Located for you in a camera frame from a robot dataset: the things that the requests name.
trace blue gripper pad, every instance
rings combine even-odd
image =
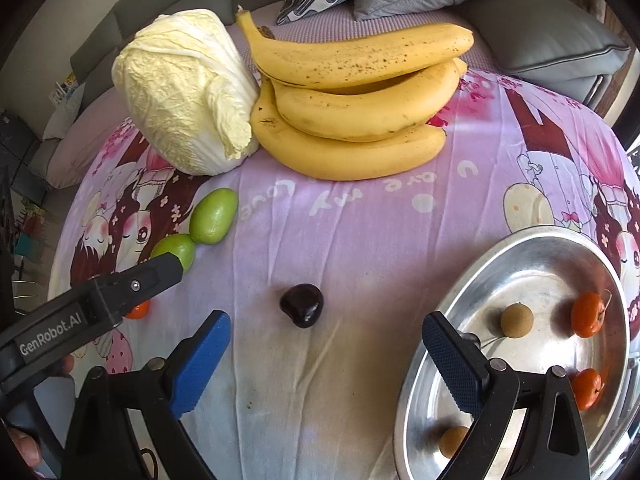
[[[228,314],[214,310],[191,338],[180,342],[192,348],[189,348],[190,354],[182,358],[184,365],[172,381],[170,407],[176,420],[196,407],[230,340]]]
[[[482,401],[482,380],[451,340],[453,334],[458,338],[460,336],[453,327],[451,327],[453,334],[447,333],[438,322],[436,314],[442,316],[442,313],[434,312],[424,318],[422,341],[458,408],[462,412],[471,414],[476,419],[484,405]],[[444,316],[442,318],[444,322],[449,323]],[[468,343],[462,338],[460,338],[460,341],[462,344],[473,345],[473,343]]]

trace bunch of bananas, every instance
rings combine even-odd
[[[238,12],[262,89],[251,114],[258,142],[285,166],[326,180],[412,170],[445,134],[431,119],[452,97],[473,45],[466,28],[421,25],[349,41],[265,37]]]

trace pink blanket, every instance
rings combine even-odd
[[[396,402],[422,318],[510,232],[556,224],[595,240],[620,274],[635,337],[640,183],[610,128],[571,99],[480,71],[432,123],[447,133],[435,160],[361,182],[307,178],[264,150],[229,173],[190,177],[123,123],[68,215],[50,297],[145,260],[166,234],[187,231],[191,208],[213,189],[236,189],[240,209],[145,319],[77,352],[75,377],[166,356],[220,308],[232,317],[230,349],[182,418],[214,474],[391,479]],[[309,330],[278,308],[304,282],[326,298]]]

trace green fruit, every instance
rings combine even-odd
[[[151,257],[155,258],[160,254],[171,253],[178,256],[182,264],[183,272],[187,272],[193,263],[193,257],[196,254],[196,244],[189,235],[176,234],[170,235],[160,240],[154,250],[151,251]]]
[[[217,244],[225,237],[238,210],[238,194],[228,187],[209,193],[193,208],[189,234],[199,244]]]

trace stainless steel bowl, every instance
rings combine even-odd
[[[582,292],[612,298],[603,329],[588,339],[574,335],[570,311]],[[627,368],[629,327],[623,291],[606,256],[587,237],[565,228],[543,226],[519,231],[485,253],[456,282],[438,306],[460,332],[473,332],[484,344],[502,336],[499,318],[511,303],[528,305],[535,316],[532,331],[521,339],[500,338],[483,348],[515,370],[544,373],[561,365],[571,375],[599,370],[606,383],[600,399],[581,413],[591,470],[603,456],[599,439],[618,402]],[[511,417],[488,480],[506,468],[522,426],[524,411]],[[471,425],[456,407],[433,361],[420,343],[412,359],[398,404],[394,432],[396,467],[401,480],[436,479],[447,459],[438,450],[440,435],[451,426]],[[592,450],[600,444],[597,457]]]

